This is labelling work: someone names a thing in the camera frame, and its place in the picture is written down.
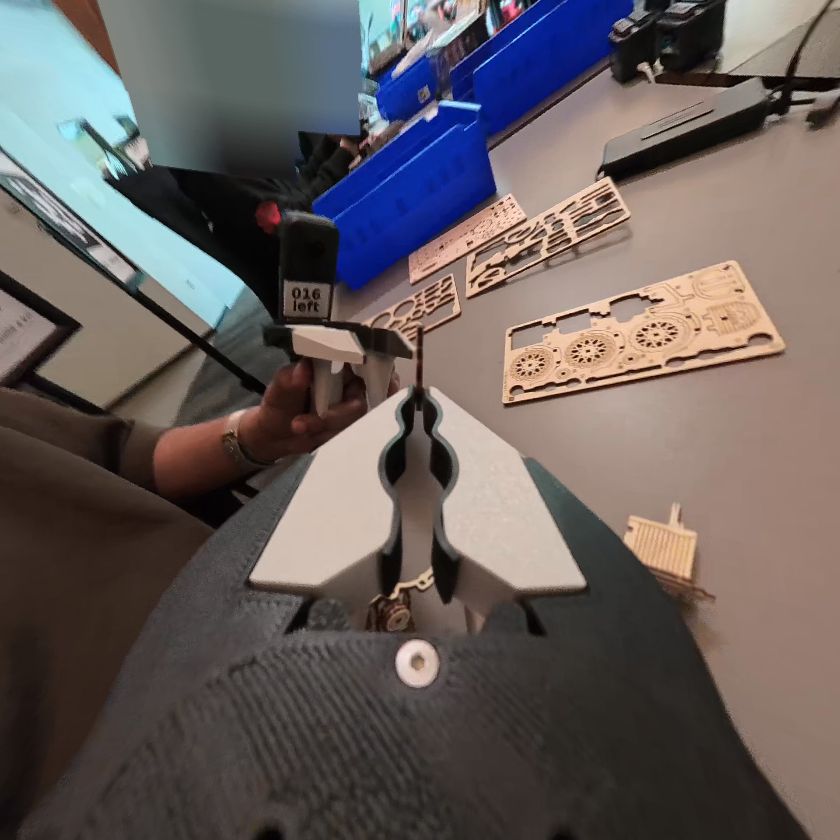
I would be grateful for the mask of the framed marker poster on stand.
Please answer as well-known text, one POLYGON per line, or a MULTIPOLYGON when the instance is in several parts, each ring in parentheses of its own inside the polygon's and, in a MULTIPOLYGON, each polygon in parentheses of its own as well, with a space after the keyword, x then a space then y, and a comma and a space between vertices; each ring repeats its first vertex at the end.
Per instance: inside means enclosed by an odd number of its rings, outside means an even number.
POLYGON ((144 310, 176 332, 189 345, 220 364, 248 392, 260 396, 264 394, 264 383, 232 362, 202 334, 190 329, 161 304, 144 294, 140 287, 148 276, 5 149, 1 149, 1 181, 5 193, 35 215, 50 237, 76 251, 87 264, 108 278, 144 310))

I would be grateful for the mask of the wooden sheet with fine parts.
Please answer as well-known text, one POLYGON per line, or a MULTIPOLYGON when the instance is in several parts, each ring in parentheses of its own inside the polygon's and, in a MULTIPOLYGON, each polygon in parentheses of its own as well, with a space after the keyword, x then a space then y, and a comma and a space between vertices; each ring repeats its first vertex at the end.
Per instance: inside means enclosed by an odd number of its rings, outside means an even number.
POLYGON ((436 274, 526 219, 526 213, 512 193, 499 198, 412 252, 408 258, 410 284, 414 286, 436 274))

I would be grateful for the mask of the small ribbed wooden model part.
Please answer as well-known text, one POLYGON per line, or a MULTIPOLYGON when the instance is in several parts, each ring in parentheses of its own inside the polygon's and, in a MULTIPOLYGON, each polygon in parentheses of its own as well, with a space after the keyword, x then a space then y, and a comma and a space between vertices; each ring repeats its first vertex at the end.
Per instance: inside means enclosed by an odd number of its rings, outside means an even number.
POLYGON ((628 517, 623 541, 675 599, 683 602, 716 600, 716 596, 696 581, 697 532, 684 525, 680 503, 671 505, 666 522, 628 517))

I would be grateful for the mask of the partly built wooden model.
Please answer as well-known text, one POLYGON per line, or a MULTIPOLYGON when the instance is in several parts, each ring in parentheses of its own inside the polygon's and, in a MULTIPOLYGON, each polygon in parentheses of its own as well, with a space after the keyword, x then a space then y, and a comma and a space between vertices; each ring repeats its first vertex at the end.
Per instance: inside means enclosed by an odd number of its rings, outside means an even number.
POLYGON ((417 577, 399 581, 391 593, 379 594, 367 607, 364 629, 369 633, 404 633, 413 632, 412 593, 427 592, 434 586, 434 570, 426 568, 417 577))

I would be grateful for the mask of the blue plastic bin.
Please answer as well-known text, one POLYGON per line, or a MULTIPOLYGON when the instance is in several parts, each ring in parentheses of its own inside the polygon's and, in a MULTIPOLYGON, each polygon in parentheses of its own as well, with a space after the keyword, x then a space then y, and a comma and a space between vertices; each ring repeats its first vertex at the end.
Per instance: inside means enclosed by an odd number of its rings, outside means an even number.
POLYGON ((433 61, 420 56, 400 75, 391 75, 375 94, 378 111, 388 123, 406 122, 430 105, 438 94, 433 61))
POLYGON ((613 25, 632 1, 541 1, 490 41, 472 71, 487 136, 503 132, 608 56, 613 25))
POLYGON ((478 104, 444 100, 313 203, 340 233, 338 279, 361 289, 494 195, 478 104))

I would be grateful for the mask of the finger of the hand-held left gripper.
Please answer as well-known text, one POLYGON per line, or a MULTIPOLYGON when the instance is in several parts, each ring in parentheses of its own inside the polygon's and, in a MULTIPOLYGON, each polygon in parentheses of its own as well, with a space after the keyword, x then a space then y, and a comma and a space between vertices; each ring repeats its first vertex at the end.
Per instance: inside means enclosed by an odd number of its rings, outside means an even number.
POLYGON ((312 412, 326 417, 342 399, 343 371, 347 364, 362 364, 365 354, 356 334, 331 327, 292 327, 291 347, 312 366, 312 412))
POLYGON ((359 377, 364 382, 367 405, 374 410, 393 392, 396 353, 383 340, 362 340, 364 362, 359 364, 359 377))

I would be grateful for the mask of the person's brown clothing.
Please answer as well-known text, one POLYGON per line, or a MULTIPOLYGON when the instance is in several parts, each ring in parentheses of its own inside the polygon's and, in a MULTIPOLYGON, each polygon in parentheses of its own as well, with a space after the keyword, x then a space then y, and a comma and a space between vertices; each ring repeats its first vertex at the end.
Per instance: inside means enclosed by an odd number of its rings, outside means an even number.
POLYGON ((2 388, 2 838, 67 770, 147 616, 212 533, 157 494, 162 435, 2 388))

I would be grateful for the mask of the black battery charger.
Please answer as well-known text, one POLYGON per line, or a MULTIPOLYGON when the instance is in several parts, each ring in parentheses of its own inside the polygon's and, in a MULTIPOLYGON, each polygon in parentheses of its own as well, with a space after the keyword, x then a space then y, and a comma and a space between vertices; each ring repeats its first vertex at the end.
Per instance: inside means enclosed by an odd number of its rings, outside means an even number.
POLYGON ((717 57, 722 46, 726 1, 672 2, 656 22, 658 62, 683 73, 717 57))
POLYGON ((657 21, 660 15, 657 9, 638 7, 613 25, 608 36, 610 68, 619 84, 644 75, 646 70, 640 70, 640 66, 654 68, 658 58, 657 21))

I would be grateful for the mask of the person's left forearm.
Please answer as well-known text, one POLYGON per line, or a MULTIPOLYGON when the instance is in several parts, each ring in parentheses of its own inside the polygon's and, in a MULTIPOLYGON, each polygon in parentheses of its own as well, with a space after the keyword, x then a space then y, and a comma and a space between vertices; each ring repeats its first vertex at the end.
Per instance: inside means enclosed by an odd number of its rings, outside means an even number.
POLYGON ((177 501, 221 489, 263 469, 240 440, 258 408, 241 409, 204 423, 175 427, 154 447, 156 493, 177 501))

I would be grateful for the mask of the person's left hand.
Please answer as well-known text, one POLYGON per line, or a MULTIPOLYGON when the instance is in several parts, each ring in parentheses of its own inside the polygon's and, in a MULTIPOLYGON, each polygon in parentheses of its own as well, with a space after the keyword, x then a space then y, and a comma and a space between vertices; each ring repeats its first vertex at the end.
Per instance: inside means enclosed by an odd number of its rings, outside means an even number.
POLYGON ((300 360, 279 370, 260 405, 239 427, 242 444, 256 459, 277 461, 306 454, 326 444, 362 418, 373 406, 363 380, 348 365, 342 369, 341 396, 321 416, 311 409, 313 362, 300 360))

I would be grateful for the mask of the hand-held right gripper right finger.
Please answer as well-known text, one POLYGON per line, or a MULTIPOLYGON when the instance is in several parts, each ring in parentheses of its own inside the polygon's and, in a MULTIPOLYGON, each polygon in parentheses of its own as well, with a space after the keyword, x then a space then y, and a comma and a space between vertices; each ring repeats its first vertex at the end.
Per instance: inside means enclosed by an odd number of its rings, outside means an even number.
POLYGON ((423 395, 423 428, 441 489, 432 545, 441 601, 583 592, 585 577, 525 458, 431 386, 423 395))

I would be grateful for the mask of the black power adapter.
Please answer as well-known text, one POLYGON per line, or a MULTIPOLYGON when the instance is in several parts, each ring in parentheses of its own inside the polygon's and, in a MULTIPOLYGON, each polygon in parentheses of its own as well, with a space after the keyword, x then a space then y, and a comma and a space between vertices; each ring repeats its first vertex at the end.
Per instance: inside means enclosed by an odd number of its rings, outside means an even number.
POLYGON ((609 140, 600 178, 614 182, 650 172, 759 130, 773 98, 753 78, 609 140))

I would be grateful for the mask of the wooden sheet with long cutouts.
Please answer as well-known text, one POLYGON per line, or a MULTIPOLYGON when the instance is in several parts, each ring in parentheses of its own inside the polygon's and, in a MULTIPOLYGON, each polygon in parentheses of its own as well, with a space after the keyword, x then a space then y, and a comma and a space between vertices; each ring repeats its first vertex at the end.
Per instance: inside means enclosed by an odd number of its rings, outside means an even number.
POLYGON ((466 298, 476 298, 536 266, 572 253, 630 217, 613 180, 602 178, 470 254, 465 270, 466 298))

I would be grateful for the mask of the small wooden sheet oval cutouts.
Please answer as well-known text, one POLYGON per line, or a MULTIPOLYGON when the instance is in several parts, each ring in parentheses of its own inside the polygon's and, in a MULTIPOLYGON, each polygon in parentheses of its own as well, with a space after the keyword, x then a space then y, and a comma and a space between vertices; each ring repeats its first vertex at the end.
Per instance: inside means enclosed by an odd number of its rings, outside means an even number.
POLYGON ((425 332, 441 327, 461 313, 458 289, 452 274, 426 284, 409 297, 380 311, 364 321, 364 325, 400 332, 414 340, 417 329, 425 332))

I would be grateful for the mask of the framed black-white marker poster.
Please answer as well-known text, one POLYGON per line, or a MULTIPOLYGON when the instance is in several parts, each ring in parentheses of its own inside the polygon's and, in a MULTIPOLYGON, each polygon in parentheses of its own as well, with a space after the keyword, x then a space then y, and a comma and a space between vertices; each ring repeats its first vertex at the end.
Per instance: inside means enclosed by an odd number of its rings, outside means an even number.
POLYGON ((37 372, 79 330, 70 315, 1 272, 1 385, 37 372))

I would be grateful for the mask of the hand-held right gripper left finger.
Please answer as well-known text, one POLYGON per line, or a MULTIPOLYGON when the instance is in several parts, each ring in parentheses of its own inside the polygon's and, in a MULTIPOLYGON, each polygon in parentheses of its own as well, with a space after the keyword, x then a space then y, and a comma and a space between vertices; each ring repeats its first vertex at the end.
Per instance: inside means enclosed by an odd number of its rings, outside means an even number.
POLYGON ((249 576, 284 594, 390 594, 403 570, 395 484, 413 430, 408 386, 310 458, 249 576))

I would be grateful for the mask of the wooden sheet with wheel parts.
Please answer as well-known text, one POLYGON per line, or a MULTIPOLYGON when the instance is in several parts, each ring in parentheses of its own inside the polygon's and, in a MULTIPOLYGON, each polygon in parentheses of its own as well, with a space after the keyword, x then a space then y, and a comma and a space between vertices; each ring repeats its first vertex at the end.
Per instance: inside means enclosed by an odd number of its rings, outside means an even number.
POLYGON ((501 403, 513 406, 782 354, 740 264, 727 260, 506 331, 501 403))

